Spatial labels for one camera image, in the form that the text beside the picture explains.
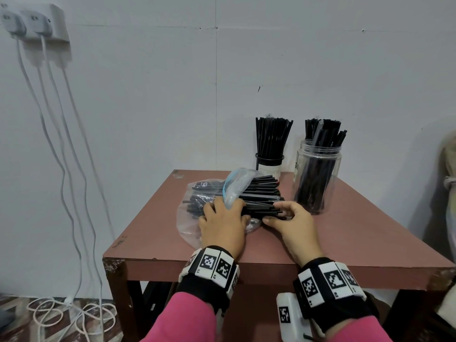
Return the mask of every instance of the hand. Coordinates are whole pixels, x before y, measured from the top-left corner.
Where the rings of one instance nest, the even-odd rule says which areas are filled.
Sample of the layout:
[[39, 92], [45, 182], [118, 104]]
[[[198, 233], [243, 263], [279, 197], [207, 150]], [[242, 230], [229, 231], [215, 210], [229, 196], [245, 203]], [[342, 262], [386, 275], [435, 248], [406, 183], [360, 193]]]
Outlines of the hand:
[[225, 207], [222, 197], [214, 199], [214, 203], [206, 203], [203, 207], [204, 216], [199, 218], [202, 247], [220, 246], [225, 248], [236, 259], [244, 247], [245, 227], [250, 216], [241, 217], [245, 202], [236, 199], [230, 210]]
[[282, 216], [293, 216], [282, 221], [275, 217], [264, 217], [263, 223], [282, 234], [282, 239], [294, 261], [304, 266], [312, 259], [323, 257], [313, 217], [294, 201], [277, 201], [274, 206], [282, 210]]

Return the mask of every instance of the floor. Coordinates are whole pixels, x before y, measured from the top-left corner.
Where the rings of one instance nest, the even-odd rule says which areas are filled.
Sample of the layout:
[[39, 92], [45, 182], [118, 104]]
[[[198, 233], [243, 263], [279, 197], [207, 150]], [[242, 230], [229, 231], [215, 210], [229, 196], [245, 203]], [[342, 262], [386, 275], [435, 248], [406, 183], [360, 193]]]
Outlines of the floor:
[[[0, 294], [0, 309], [7, 310], [16, 315], [14, 322], [9, 324], [1, 333], [0, 333], [0, 342], [38, 342], [38, 328], [35, 322], [32, 319], [32, 312], [27, 310], [27, 305], [34, 300], [33, 298], [25, 297], [16, 297], [16, 296], [2, 296]], [[77, 299], [75, 304], [79, 307], [83, 307], [90, 302], [96, 302], [93, 299]], [[76, 316], [75, 310], [68, 310], [65, 306], [59, 306], [64, 312], [63, 319], [53, 327], [42, 328], [41, 329], [41, 339], [40, 342], [57, 342], [62, 332], [65, 328], [68, 327], [73, 317]], [[58, 319], [58, 314], [49, 314], [45, 323], [52, 323]], [[87, 330], [96, 331], [98, 323], [93, 319], [86, 319]], [[116, 321], [115, 326], [105, 332], [104, 341], [105, 342], [120, 342], [122, 339], [123, 333], [120, 329], [120, 324], [118, 320]], [[94, 335], [90, 337], [91, 342], [102, 342], [101, 335]], [[61, 339], [61, 342], [86, 342], [84, 335], [80, 334], [74, 327], [70, 328], [68, 333]]]

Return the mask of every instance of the table top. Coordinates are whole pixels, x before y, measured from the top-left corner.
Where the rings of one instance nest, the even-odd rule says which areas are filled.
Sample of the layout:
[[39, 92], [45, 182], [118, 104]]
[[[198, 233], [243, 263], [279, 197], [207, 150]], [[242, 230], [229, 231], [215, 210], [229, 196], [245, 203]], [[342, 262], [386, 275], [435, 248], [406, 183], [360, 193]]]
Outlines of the table top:
[[[176, 278], [193, 252], [176, 229], [177, 207], [186, 187], [196, 181], [224, 179], [228, 173], [172, 172], [103, 257], [131, 260], [129, 279]], [[279, 189], [286, 200], [291, 198], [292, 176], [282, 173], [280, 179]], [[454, 267], [340, 179], [330, 208], [315, 216], [315, 221], [325, 254], [347, 264], [364, 287], [425, 289], [431, 277], [441, 277]], [[147, 271], [145, 261], [166, 261], [166, 267]], [[268, 228], [247, 235], [238, 261], [245, 283], [282, 285], [296, 276], [296, 266], [280, 236]]]

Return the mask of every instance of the clear plastic jar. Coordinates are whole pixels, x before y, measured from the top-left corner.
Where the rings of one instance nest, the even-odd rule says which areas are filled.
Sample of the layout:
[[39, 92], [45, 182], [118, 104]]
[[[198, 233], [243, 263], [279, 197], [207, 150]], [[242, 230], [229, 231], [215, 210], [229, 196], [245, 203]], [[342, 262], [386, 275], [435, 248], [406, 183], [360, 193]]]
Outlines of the clear plastic jar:
[[330, 205], [342, 159], [341, 148], [312, 146], [305, 140], [294, 169], [293, 200], [308, 212], [319, 214]]

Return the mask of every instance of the brown table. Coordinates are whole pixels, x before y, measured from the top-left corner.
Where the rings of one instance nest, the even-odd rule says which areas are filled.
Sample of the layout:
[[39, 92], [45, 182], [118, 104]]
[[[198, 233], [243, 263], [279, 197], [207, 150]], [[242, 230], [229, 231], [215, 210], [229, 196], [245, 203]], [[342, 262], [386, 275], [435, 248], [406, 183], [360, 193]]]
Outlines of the brown table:
[[[175, 170], [104, 253], [124, 341], [136, 342], [150, 328], [139, 281], [176, 281], [193, 252], [176, 229], [176, 211], [187, 184], [227, 175]], [[279, 189], [285, 199], [290, 199], [291, 180], [292, 173], [282, 173]], [[324, 252], [347, 264], [362, 287], [402, 290], [384, 327], [395, 341], [412, 338], [406, 327], [421, 319], [413, 313], [437, 304], [455, 274], [454, 264], [339, 179], [332, 206], [315, 220]], [[281, 341], [276, 295], [293, 291], [296, 265], [280, 237], [265, 228], [247, 235], [239, 265], [241, 278], [223, 341]], [[418, 299], [425, 308], [411, 306]]]

